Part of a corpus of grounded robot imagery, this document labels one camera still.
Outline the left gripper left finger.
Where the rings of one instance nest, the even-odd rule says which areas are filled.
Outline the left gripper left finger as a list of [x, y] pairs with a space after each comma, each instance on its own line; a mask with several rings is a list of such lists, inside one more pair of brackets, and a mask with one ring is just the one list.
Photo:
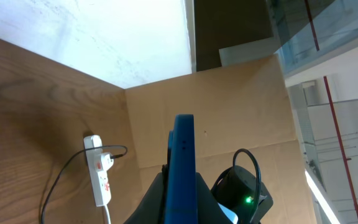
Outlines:
[[163, 223], [166, 202], [166, 182], [160, 172], [146, 191], [143, 199], [124, 224], [159, 224]]

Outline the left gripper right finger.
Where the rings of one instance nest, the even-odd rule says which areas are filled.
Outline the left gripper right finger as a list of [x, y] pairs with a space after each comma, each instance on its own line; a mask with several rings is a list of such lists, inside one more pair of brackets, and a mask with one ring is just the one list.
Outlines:
[[232, 224], [210, 192], [200, 173], [196, 173], [198, 224]]

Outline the blue Galaxy S25 smartphone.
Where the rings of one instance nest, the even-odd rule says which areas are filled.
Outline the blue Galaxy S25 smartphone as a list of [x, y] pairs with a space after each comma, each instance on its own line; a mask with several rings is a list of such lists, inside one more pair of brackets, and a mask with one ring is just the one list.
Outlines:
[[195, 127], [192, 114], [175, 117], [168, 137], [170, 152], [165, 224], [197, 224]]

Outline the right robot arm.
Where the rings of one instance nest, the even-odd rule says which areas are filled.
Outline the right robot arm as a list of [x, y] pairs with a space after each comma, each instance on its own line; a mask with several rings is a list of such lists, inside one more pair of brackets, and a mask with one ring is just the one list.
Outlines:
[[256, 177], [241, 166], [226, 169], [217, 179], [211, 193], [218, 203], [233, 211], [238, 223], [259, 224], [273, 206], [273, 198], [262, 182], [259, 202], [251, 219], [256, 190]]

